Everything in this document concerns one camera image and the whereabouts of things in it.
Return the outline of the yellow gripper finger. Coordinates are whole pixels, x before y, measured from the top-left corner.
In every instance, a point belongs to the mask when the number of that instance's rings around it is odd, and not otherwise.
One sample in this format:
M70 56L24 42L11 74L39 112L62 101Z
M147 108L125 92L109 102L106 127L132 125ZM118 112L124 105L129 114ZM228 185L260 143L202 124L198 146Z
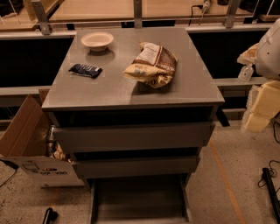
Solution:
M254 65L256 63L257 48L258 43L252 45L248 50L239 55L237 62L243 65Z

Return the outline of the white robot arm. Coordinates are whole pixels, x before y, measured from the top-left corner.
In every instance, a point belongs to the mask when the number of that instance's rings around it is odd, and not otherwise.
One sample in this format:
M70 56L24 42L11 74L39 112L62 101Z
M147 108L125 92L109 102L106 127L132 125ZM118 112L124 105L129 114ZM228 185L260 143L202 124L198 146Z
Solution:
M280 80L280 18L237 62L243 64L238 75L241 81L249 81L253 72L266 79Z

